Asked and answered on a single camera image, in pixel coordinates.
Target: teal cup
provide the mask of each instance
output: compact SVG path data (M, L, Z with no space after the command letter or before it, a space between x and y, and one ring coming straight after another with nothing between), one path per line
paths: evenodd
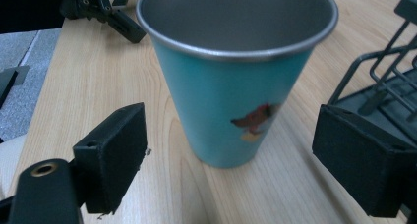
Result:
M251 160L315 45L333 0L139 0L190 147L205 163Z

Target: wooden table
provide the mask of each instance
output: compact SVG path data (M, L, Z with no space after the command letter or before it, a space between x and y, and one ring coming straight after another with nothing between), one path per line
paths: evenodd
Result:
M86 223L404 223L402 214L368 217L312 154L320 105L358 55L383 49L402 24L399 0L335 1L336 30L317 46L256 158L227 170L190 150L148 36L131 44L97 21L65 21L17 174L43 159L72 159L72 146L110 113L144 102L152 153L116 214L84 212ZM347 91L370 83L360 71Z

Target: gray floor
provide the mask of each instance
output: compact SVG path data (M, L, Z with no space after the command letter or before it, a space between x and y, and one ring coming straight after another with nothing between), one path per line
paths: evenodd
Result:
M45 75L61 29L0 34L0 72L29 66L25 81L14 85L0 109L0 138L28 132Z

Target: table surface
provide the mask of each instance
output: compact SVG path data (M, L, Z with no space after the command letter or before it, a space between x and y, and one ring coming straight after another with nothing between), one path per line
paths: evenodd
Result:
M136 1L126 9L132 17ZM152 153L115 215L83 211L86 223L404 223L401 213L367 216L312 154L320 105L351 62L383 49L403 22L393 12L399 0L335 1L335 31L316 47L257 156L234 169L194 156L148 36L131 44L98 21L66 20L16 174L43 159L71 160L72 146L110 113L144 102ZM370 83L360 70L346 92Z

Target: cup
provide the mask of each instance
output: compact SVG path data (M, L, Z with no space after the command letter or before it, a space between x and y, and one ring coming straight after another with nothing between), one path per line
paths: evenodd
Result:
M188 142L205 163L251 160L315 45L333 0L139 0Z

